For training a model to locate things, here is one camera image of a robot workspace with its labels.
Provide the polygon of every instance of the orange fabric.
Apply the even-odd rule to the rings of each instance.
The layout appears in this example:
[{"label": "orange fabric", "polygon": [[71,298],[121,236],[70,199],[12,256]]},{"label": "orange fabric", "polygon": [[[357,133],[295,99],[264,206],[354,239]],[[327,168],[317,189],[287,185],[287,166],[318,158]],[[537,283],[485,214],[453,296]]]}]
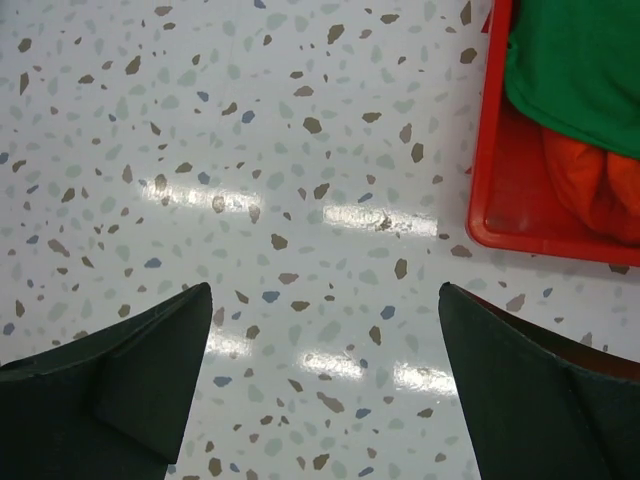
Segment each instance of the orange fabric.
[{"label": "orange fabric", "polygon": [[541,128],[560,202],[592,230],[640,244],[640,161]]}]

